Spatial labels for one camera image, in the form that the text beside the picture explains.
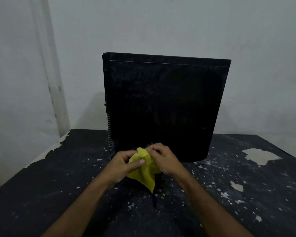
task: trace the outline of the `black table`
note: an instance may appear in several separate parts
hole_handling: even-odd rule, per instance
[[[281,159],[259,166],[245,159],[242,151],[251,148]],[[0,237],[41,235],[105,167],[108,155],[106,131],[72,129],[61,147],[0,187]],[[214,134],[207,159],[183,165],[253,235],[296,236],[293,156],[256,135]],[[164,174],[156,176],[153,194],[132,179],[118,183],[102,198],[84,234],[200,235],[206,234],[185,193]]]

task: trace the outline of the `person's right arm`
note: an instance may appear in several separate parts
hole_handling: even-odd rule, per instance
[[[172,176],[186,192],[210,237],[253,236],[201,187],[169,147],[157,143],[146,149],[159,169]]]

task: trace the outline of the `gray wall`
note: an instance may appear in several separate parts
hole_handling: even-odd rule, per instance
[[[0,0],[0,185],[59,139],[29,0]]]
[[[296,155],[296,0],[49,3],[72,127],[106,128],[103,52],[227,58],[215,132],[263,135]]]

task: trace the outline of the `person's left hand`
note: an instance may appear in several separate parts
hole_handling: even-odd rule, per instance
[[[145,163],[144,159],[129,163],[129,159],[138,153],[135,150],[119,151],[113,159],[107,164],[103,171],[97,176],[108,187],[120,182],[131,170],[134,170]]]

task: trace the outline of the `cleaning cloth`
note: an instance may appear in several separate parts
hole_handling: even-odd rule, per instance
[[[145,159],[145,163],[127,174],[127,177],[131,179],[138,180],[144,186],[146,186],[151,193],[155,188],[155,174],[161,173],[158,166],[156,165],[154,159],[150,156],[148,151],[143,148],[137,149],[138,153],[134,154],[130,159],[129,162],[133,162],[138,159]]]

